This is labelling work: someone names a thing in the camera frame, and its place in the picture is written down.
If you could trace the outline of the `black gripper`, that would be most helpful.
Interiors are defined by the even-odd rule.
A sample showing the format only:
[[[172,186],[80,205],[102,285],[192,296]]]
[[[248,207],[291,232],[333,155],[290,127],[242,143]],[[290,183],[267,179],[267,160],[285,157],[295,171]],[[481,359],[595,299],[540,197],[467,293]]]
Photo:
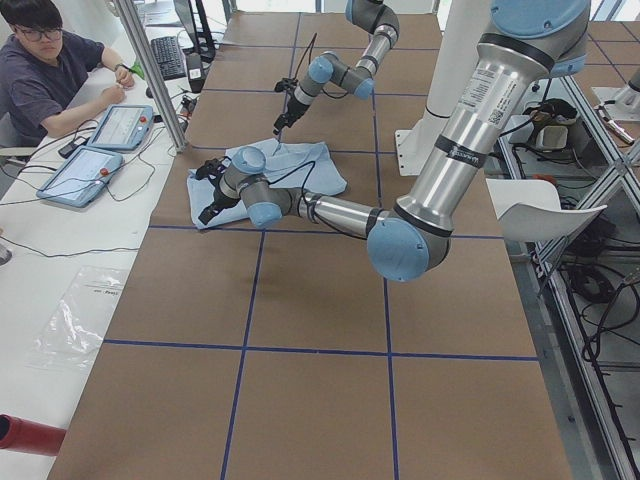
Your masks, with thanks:
[[[285,127],[292,126],[309,108],[308,96],[292,95],[287,103],[286,111],[279,115],[273,124],[273,134],[279,135]]]
[[[198,220],[201,223],[210,223],[223,208],[233,208],[239,203],[238,184],[240,180],[241,175],[233,172],[219,174],[215,177],[213,180],[214,201],[199,214]]]

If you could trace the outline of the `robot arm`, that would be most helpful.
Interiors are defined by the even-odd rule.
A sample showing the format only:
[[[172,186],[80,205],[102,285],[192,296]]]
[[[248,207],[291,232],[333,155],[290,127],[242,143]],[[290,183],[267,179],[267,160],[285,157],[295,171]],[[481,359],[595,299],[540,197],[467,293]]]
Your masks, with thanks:
[[[238,204],[259,229],[295,215],[364,240],[372,266],[389,280],[420,277],[446,258],[453,213],[527,88],[584,66],[589,16],[586,1],[490,2],[473,38],[477,60],[461,75],[463,90],[443,127],[428,134],[424,123],[416,126],[419,175],[392,209],[304,186],[280,188],[266,175],[265,154],[245,146],[197,170],[213,187],[200,222],[208,224]]]
[[[308,61],[303,77],[293,75],[278,81],[274,90],[288,95],[283,113],[274,122],[273,133],[278,135],[291,127],[312,105],[316,97],[332,84],[359,99],[368,99],[374,90],[374,77],[380,70],[385,55],[396,45],[400,36],[396,13],[382,1],[349,1],[345,17],[353,25],[369,34],[369,43],[358,61],[349,65],[334,51],[325,51],[312,57],[315,44],[311,41],[301,58]]]

